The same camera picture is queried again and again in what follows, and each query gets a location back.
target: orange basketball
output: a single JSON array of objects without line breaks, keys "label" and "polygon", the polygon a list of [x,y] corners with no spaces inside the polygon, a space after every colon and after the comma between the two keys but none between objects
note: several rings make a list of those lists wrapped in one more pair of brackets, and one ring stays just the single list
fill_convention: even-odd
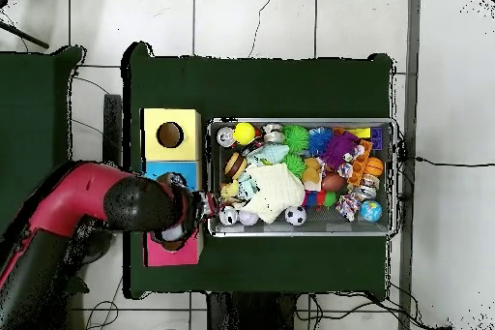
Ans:
[{"label": "orange basketball", "polygon": [[366,167],[364,168],[364,173],[369,173],[370,175],[380,176],[383,172],[383,163],[374,157],[367,159]]}]

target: yellow ball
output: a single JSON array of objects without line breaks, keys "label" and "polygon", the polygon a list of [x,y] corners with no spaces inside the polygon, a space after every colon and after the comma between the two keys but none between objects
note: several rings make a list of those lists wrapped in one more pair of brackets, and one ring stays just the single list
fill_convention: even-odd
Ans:
[{"label": "yellow ball", "polygon": [[240,122],[234,129],[234,139],[241,145],[248,145],[254,139],[255,130],[249,122]]}]

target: gray bin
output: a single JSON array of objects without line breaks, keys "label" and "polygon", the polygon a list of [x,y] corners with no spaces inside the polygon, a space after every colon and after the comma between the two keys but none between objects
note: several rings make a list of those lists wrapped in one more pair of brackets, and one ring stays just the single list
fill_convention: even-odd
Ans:
[{"label": "gray bin", "polygon": [[307,208],[307,220],[301,226],[292,226],[285,221],[282,212],[270,225],[258,221],[254,226],[244,226],[236,223],[232,226],[221,224],[218,218],[212,218],[208,222],[208,228],[214,236],[249,237],[249,236],[370,236],[387,235],[396,230],[396,198],[397,198],[397,158],[394,146],[397,141],[397,129],[394,120],[381,119],[311,119],[311,118],[238,118],[235,120],[214,119],[207,127],[207,145],[210,156],[207,164],[208,190],[219,192],[220,183],[228,183],[230,180],[223,174],[223,167],[234,151],[238,149],[222,148],[217,143],[217,131],[222,127],[235,127],[238,122],[250,122],[262,127],[267,123],[279,123],[282,125],[297,124],[308,129],[317,127],[326,128],[367,128],[380,127],[383,134],[383,149],[372,150],[370,157],[379,158],[385,166],[380,176],[380,188],[377,191],[376,200],[382,205],[383,214],[377,223],[370,223],[358,217],[354,222],[343,218],[335,209]]}]

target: green spiky ball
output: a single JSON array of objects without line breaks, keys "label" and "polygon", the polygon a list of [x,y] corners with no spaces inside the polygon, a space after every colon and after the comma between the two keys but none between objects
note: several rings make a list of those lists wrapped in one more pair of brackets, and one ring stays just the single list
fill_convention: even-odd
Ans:
[{"label": "green spiky ball", "polygon": [[306,170],[306,165],[299,155],[287,154],[282,162],[287,165],[287,169],[301,179],[303,172]]},{"label": "green spiky ball", "polygon": [[285,135],[285,144],[289,146],[289,152],[299,153],[307,149],[309,133],[300,125],[286,125],[282,130]]},{"label": "green spiky ball", "polygon": [[330,208],[334,203],[336,203],[336,193],[328,191],[325,194],[325,200],[323,206]]}]

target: dark green tablecloth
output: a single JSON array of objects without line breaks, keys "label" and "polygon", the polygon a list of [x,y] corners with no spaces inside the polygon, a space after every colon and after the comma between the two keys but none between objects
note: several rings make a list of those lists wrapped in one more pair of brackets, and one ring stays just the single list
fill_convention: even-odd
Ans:
[{"label": "dark green tablecloth", "polygon": [[[220,60],[154,57],[134,43],[122,61],[124,165],[140,169],[139,109],[194,108],[214,117],[389,116],[392,61]],[[142,234],[124,243],[124,288],[147,290],[370,290],[385,296],[385,237],[208,237],[199,264],[146,268]]]},{"label": "dark green tablecloth", "polygon": [[0,52],[0,236],[24,200],[69,156],[68,89],[80,47]]}]

